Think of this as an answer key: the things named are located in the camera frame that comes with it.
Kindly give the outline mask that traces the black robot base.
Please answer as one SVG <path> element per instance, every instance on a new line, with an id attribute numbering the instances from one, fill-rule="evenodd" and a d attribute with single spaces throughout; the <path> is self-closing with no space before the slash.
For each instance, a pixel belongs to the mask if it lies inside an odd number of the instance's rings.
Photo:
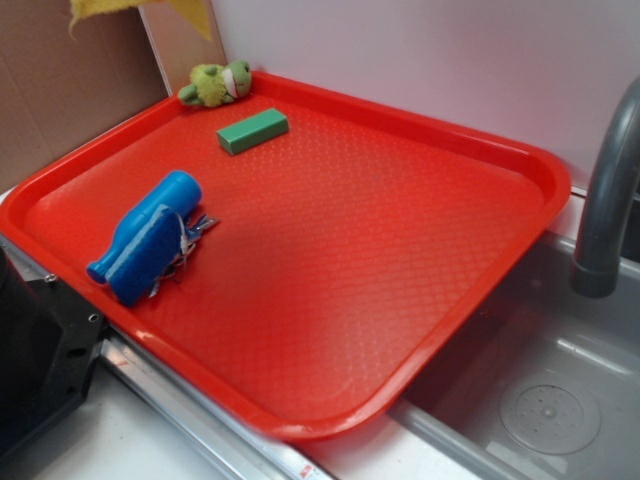
<path id="1" fill-rule="evenodd" d="M 62 280 L 25 280 L 1 254 L 1 461 L 86 399 L 102 312 Z"/>

